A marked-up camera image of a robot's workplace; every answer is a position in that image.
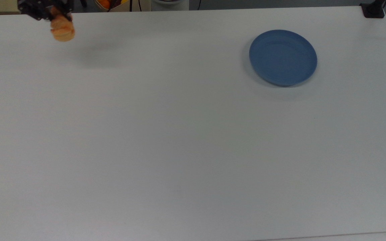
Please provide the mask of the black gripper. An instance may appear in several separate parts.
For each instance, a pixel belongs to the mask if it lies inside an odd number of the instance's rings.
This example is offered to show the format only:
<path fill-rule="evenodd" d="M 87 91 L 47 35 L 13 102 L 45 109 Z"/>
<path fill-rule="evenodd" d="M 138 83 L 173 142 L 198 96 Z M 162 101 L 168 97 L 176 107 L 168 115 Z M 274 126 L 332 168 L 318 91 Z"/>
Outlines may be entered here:
<path fill-rule="evenodd" d="M 18 0 L 17 9 L 35 20 L 51 21 L 57 15 L 72 21 L 73 0 Z"/>

